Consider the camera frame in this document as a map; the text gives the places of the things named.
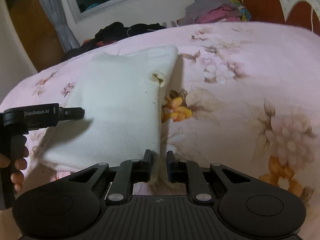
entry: bed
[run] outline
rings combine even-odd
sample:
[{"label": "bed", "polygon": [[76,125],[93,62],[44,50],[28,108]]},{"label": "bed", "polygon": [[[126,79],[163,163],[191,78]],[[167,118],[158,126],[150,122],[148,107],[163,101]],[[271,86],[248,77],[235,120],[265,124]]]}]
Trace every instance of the bed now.
[{"label": "bed", "polygon": [[[175,45],[179,55],[161,102],[159,179],[153,185],[136,184],[134,193],[184,192],[182,185],[166,183],[168,150],[178,159],[194,160],[203,167],[220,162],[300,197],[307,219],[299,236],[318,239],[320,37],[306,30],[312,28],[307,2],[293,6],[284,21],[282,8],[276,7],[281,6],[279,0],[275,0],[272,12],[256,1],[244,0],[252,19],[277,24],[188,25],[127,38],[23,80],[4,99],[0,111],[53,102],[66,106],[82,66],[97,53],[126,55]],[[313,30],[320,34],[315,13],[313,20]],[[46,131],[27,135],[30,156],[24,190],[70,174],[39,162]],[[14,239],[19,233],[10,221],[5,223],[12,223],[12,230],[5,236]]]}]

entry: string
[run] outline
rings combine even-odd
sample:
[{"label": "string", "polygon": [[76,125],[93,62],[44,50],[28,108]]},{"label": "string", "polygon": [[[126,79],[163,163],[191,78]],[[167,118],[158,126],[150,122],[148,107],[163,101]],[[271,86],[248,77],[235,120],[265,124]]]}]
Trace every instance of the string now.
[{"label": "string", "polygon": [[313,33],[313,0],[311,0],[311,31]]}]

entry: wooden door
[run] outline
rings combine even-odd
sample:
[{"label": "wooden door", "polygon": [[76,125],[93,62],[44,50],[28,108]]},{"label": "wooden door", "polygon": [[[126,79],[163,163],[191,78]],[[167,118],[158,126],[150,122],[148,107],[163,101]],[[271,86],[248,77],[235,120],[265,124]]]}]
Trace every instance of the wooden door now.
[{"label": "wooden door", "polygon": [[58,64],[64,51],[39,0],[15,0],[8,10],[19,39],[38,72]]}]

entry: headboard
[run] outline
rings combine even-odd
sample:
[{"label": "headboard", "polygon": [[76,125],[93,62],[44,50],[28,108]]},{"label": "headboard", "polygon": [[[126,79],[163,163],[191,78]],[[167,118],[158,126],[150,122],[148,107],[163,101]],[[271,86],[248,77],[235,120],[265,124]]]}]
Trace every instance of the headboard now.
[{"label": "headboard", "polygon": [[288,24],[311,30],[320,35],[320,5],[317,0],[240,0],[249,10],[253,21]]}]

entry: floral pattern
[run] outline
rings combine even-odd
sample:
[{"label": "floral pattern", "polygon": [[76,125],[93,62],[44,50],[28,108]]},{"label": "floral pattern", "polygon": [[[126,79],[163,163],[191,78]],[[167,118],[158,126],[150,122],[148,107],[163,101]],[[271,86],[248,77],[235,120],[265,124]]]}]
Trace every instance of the floral pattern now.
[{"label": "floral pattern", "polygon": [[241,28],[240,26],[236,26],[236,27],[234,27],[234,28],[231,27],[231,30],[233,30],[233,31],[235,31],[235,32],[238,32],[238,33],[240,33],[240,32],[247,32],[247,33],[250,33],[250,34],[253,33],[253,29],[246,29],[246,30],[244,30],[244,29]]},{"label": "floral pattern", "polygon": [[61,91],[61,94],[66,97],[70,92],[71,90],[75,87],[75,83],[72,82],[72,83],[68,83],[68,85],[66,85],[63,90]]},{"label": "floral pattern", "polygon": [[204,82],[225,84],[228,79],[246,77],[242,63],[227,61],[219,66],[211,64],[203,70]]},{"label": "floral pattern", "polygon": [[294,176],[315,160],[313,145],[316,136],[310,119],[301,110],[290,115],[276,115],[275,107],[268,100],[265,100],[263,109],[254,108],[257,115],[249,124],[259,127],[260,134],[253,160],[270,155],[269,173],[260,175],[259,179],[274,186],[280,186],[280,179],[287,180],[285,189],[308,202],[314,189],[303,187]]},{"label": "floral pattern", "polygon": [[214,28],[210,28],[210,27],[206,27],[206,28],[203,28],[203,29],[200,29],[198,31],[195,31],[193,33],[194,36],[202,36],[204,34],[211,34],[213,32]]},{"label": "floral pattern", "polygon": [[206,41],[208,38],[201,38],[201,37],[196,37],[194,35],[191,35],[190,41]]},{"label": "floral pattern", "polygon": [[187,53],[181,53],[181,56],[183,56],[186,59],[191,60],[191,62],[194,64],[197,62],[197,58],[200,57],[200,51],[198,50],[194,55],[187,54]]},{"label": "floral pattern", "polygon": [[165,98],[162,106],[162,123],[168,119],[179,122],[193,117],[196,120],[212,121],[219,125],[214,112],[223,108],[225,103],[216,99],[216,97],[206,89],[195,88],[189,93],[181,89],[178,93],[170,90],[169,98]]},{"label": "floral pattern", "polygon": [[222,39],[218,39],[218,45],[221,49],[227,51],[229,54],[235,54],[240,52],[240,48],[243,44],[248,44],[249,41],[232,41],[225,42]]},{"label": "floral pattern", "polygon": [[56,74],[58,71],[59,71],[59,70],[53,71],[49,77],[40,79],[40,80],[36,83],[36,86],[38,86],[38,85],[42,86],[42,85],[46,84],[51,78],[53,78],[53,77],[55,76],[55,74]]},{"label": "floral pattern", "polygon": [[38,97],[40,97],[43,93],[45,92],[44,87],[43,86],[38,86],[36,87],[36,89],[33,92],[33,96],[37,95]]}]

